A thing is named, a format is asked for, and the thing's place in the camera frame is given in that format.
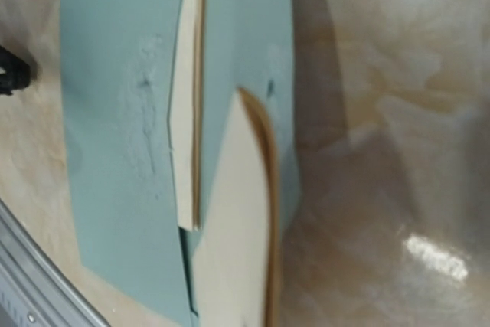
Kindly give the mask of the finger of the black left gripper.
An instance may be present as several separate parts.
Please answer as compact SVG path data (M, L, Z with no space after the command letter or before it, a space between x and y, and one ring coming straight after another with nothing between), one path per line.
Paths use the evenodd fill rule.
M31 68L21 58L1 47L1 95L11 96L31 84Z

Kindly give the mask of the teal paper envelope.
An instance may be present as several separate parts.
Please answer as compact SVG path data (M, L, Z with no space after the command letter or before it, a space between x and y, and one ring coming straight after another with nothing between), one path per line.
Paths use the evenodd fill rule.
M202 326L192 259L231 100L269 115L279 248L299 203L292 0L205 0L200 226L178 226L169 110L181 0L60 0L68 178L82 264L180 326Z

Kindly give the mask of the beige lined letter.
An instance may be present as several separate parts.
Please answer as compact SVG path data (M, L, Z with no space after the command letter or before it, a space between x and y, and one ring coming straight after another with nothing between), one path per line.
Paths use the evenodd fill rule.
M203 28L205 0L181 0L169 130L178 226L200 226Z

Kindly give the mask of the beige ornate letter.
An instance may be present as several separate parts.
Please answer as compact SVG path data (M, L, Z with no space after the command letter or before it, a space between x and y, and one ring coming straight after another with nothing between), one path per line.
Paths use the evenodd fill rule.
M201 240L192 259L202 326L276 326L279 163L265 106L233 95Z

